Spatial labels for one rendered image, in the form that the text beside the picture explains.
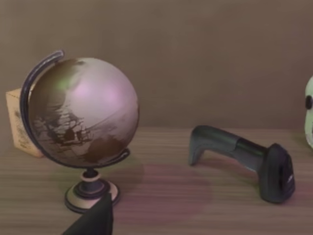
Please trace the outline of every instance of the wooden surface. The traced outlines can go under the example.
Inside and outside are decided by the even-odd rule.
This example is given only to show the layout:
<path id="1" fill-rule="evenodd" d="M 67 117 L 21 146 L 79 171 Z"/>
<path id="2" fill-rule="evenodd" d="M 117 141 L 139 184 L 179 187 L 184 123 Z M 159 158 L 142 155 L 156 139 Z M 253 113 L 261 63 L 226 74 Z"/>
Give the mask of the wooden surface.
<path id="1" fill-rule="evenodd" d="M 205 152 L 187 165 L 190 130 L 139 129 L 132 155 L 102 169 L 123 193 L 114 235 L 312 235 L 313 152 L 303 134 L 230 130 L 257 143 L 283 145 L 293 157 L 296 192 L 284 205 L 262 201 L 255 173 Z M 59 235 L 78 217 L 63 204 L 80 170 L 7 147 L 0 156 L 0 234 Z"/>

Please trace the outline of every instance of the globe sphere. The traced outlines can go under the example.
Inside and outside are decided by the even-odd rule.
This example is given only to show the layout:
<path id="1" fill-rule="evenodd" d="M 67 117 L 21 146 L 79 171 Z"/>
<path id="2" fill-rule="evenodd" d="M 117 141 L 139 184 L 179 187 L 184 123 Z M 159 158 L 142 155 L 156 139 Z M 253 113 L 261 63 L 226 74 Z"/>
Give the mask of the globe sphere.
<path id="1" fill-rule="evenodd" d="M 70 59 L 48 69 L 29 98 L 34 137 L 55 162 L 97 168 L 118 157 L 139 120 L 136 92 L 113 65 Z"/>

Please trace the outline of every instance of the globe stand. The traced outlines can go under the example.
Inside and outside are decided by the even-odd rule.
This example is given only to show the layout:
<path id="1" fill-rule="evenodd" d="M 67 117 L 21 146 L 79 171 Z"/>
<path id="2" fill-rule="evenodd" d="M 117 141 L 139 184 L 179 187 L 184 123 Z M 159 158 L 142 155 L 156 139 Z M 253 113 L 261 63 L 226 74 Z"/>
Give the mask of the globe stand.
<path id="1" fill-rule="evenodd" d="M 126 149 L 117 158 L 109 161 L 106 166 L 116 164 L 130 154 Z M 120 199 L 119 187 L 110 181 L 100 178 L 100 173 L 93 168 L 87 168 L 81 174 L 79 183 L 73 185 L 65 193 L 65 205 L 68 209 L 76 213 L 85 213 L 96 204 L 106 193 L 111 193 L 112 204 L 115 205 Z"/>

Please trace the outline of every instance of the barcode scanner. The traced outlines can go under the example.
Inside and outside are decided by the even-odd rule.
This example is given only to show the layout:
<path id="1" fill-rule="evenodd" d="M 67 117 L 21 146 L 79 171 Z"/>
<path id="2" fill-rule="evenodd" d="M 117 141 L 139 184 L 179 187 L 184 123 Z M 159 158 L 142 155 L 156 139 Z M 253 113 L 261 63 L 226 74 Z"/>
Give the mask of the barcode scanner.
<path id="1" fill-rule="evenodd" d="M 195 165 L 205 150 L 236 159 L 259 178 L 259 191 L 263 200 L 283 203 L 295 191 L 292 160 L 279 144 L 269 148 L 212 126 L 197 126 L 191 133 L 189 165 Z"/>

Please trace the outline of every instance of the background wall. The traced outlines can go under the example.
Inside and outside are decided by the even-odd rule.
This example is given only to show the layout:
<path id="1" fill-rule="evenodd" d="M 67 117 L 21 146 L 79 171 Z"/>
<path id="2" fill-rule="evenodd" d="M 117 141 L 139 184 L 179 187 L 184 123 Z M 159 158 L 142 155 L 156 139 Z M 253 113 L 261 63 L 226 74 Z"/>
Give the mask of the background wall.
<path id="1" fill-rule="evenodd" d="M 54 50 L 132 81 L 141 126 L 302 128 L 312 0 L 1 0 L 4 92 Z"/>

